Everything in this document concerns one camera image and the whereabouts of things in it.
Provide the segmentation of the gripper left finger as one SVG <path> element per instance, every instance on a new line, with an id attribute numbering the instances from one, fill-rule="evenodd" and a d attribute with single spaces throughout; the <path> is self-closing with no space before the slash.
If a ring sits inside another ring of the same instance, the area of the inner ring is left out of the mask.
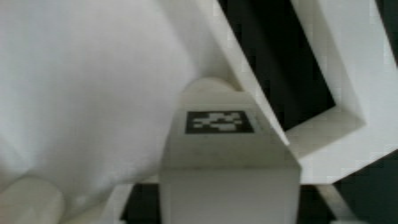
<path id="1" fill-rule="evenodd" d="M 161 189 L 157 184 L 139 183 L 134 186 L 122 221 L 123 224 L 163 224 Z"/>

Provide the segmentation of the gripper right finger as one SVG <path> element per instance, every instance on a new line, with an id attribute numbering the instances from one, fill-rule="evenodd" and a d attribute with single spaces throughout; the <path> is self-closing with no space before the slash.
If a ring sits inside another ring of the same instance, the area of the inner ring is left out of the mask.
<path id="1" fill-rule="evenodd" d="M 333 185 L 303 185 L 298 224 L 354 224 L 356 214 Z"/>

